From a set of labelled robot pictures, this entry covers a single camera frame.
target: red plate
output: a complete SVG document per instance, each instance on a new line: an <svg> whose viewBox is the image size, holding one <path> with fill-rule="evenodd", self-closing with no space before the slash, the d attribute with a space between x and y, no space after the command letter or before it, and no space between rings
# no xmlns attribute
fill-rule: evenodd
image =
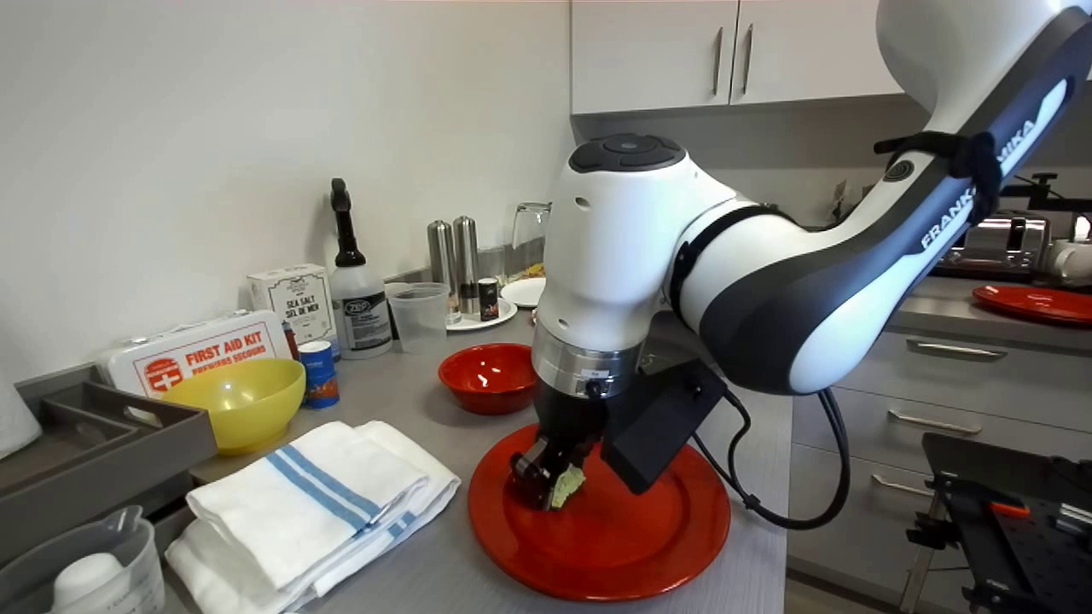
<svg viewBox="0 0 1092 614"><path fill-rule="evenodd" d="M1027 320L1052 320L1069 327L1092 327L1092 297L1048 288L977 288L971 300L981 312L999 312Z"/></svg>
<svg viewBox="0 0 1092 614"><path fill-rule="evenodd" d="M507 461L536 428L494 443L472 479L472 524L480 548L514 580L564 599L646 599L697 580L722 548L730 506L693 452L646 494L632 494L594 452L588 486L564 511L507 494Z"/></svg>

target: dish towel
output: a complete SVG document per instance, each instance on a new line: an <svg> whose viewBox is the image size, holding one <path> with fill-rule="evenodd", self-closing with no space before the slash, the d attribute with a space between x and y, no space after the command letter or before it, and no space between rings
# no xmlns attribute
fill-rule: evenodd
<svg viewBox="0 0 1092 614"><path fill-rule="evenodd" d="M324 424L238 473L187 494L189 511L284 590L353 537L376 529L423 472Z"/></svg>
<svg viewBox="0 0 1092 614"><path fill-rule="evenodd" d="M376 529L350 537L284 588L268 585L252 553L199 515L162 555L205 614L296 611L331 594L341 580L407 544L445 509L459 481L436 459L377 419L350 430L350 438L353 448L387 453L419 472L423 486L384 509Z"/></svg>

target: red bowl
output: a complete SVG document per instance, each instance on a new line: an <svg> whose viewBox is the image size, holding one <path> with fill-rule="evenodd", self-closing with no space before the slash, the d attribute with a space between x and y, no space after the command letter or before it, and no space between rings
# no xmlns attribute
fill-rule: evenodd
<svg viewBox="0 0 1092 614"><path fill-rule="evenodd" d="M526 344L475 344L454 352L436 368L440 381L468 413L502 415L531 406L536 368Z"/></svg>

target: printed label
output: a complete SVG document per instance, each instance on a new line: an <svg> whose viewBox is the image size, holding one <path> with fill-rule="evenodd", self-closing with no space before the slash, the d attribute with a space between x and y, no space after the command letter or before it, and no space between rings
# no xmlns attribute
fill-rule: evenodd
<svg viewBox="0 0 1092 614"><path fill-rule="evenodd" d="M255 356L272 356L265 327L218 333L205 344L187 344L178 352L149 356L149 357L136 362L136 373L141 373L145 393L168 393L169 385L178 385L187 377L199 377L199 373L207 373L207 368L229 365L229 362L244 362Z"/></svg>
<svg viewBox="0 0 1092 614"><path fill-rule="evenodd" d="M337 300L341 352L370 352L393 343L381 294Z"/></svg>
<svg viewBox="0 0 1092 614"><path fill-rule="evenodd" d="M319 275L286 275L268 288L272 312L291 320L301 344L331 338L333 320L324 300L327 289Z"/></svg>

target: box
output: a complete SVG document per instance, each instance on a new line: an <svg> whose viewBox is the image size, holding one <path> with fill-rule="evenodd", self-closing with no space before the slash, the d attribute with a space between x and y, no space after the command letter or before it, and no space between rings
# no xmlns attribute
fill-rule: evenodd
<svg viewBox="0 0 1092 614"><path fill-rule="evenodd" d="M162 395L169 385L244 357L291 357L284 324L272 312L238 312L156 338L112 349L98 373L122 393Z"/></svg>
<svg viewBox="0 0 1092 614"><path fill-rule="evenodd" d="M302 263L272 274L249 274L244 289L255 312L276 312L278 320L291 324L296 344L337 338L324 265Z"/></svg>

